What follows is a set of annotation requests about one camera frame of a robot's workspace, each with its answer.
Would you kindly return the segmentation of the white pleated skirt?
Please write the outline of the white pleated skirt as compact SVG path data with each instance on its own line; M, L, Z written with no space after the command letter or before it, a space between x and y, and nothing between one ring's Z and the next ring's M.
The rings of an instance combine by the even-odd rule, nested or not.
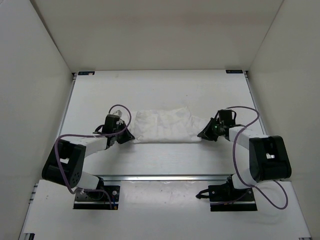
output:
M192 115L187 107L172 110L140 110L132 112L128 130L133 144L195 143L198 134L209 123L208 118Z

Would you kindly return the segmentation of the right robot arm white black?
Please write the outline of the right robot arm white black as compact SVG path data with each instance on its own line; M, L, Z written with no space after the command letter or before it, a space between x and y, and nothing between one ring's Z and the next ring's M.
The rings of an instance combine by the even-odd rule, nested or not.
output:
M236 200L242 195L242 189L255 187L260 182L288 179L292 167L281 136L258 134L246 125L236 123L237 113L232 108L218 110L198 137L206 141L217 141L224 137L232 142L232 161L235 174L230 176L230 184L224 187L224 195ZM240 171L236 160L236 147L248 150L248 167Z

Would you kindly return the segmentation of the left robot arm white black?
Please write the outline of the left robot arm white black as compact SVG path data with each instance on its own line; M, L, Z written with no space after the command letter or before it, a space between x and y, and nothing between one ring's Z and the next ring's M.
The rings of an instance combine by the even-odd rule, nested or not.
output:
M77 139L63 139L68 136ZM115 143L121 145L134 139L128 125L120 116L108 114L104 124L99 125L93 135L65 134L58 138L44 164L41 177L70 190L82 187L87 189L93 199L99 199L104 195L105 187L99 183L97 176L83 172L85 158L105 151Z

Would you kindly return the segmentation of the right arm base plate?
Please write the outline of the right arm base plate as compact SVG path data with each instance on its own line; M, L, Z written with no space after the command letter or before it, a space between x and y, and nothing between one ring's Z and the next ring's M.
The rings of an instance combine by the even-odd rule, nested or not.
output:
M197 199L209 199L211 212L255 212L258 210L251 188L235 189L226 183L209 185L201 190Z

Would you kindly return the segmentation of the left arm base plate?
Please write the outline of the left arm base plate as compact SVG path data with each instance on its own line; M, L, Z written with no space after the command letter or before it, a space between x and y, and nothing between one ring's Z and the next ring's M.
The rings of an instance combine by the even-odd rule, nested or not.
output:
M118 210L120 185L105 185L104 191L109 194L110 200L103 192L78 191L74 197L75 210Z

